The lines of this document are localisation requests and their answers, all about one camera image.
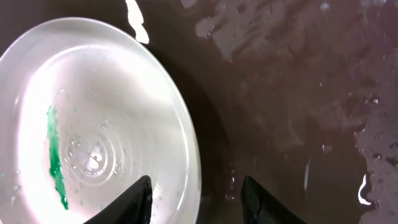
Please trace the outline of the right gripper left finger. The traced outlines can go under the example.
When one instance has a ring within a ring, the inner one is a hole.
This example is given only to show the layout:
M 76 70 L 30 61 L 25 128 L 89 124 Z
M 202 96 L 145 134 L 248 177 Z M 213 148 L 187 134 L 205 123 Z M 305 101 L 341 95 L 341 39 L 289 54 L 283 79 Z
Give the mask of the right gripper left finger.
M 144 175 L 84 224 L 149 224 L 152 193 L 151 178 Z

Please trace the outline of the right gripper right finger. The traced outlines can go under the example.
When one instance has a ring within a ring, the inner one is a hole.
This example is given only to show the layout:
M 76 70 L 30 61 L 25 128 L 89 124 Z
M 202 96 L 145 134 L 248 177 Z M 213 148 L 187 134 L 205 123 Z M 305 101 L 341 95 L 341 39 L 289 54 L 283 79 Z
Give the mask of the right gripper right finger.
M 248 175 L 244 177 L 241 202 L 245 224 L 305 224 Z

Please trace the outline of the white plate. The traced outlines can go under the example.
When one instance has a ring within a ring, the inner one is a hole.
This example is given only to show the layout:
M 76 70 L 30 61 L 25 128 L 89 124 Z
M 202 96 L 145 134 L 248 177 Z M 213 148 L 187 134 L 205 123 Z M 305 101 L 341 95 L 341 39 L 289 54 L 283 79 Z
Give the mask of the white plate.
M 63 18 L 1 57 L 1 222 L 84 223 L 142 176 L 152 223 L 195 223 L 197 138 L 159 61 L 104 22 Z

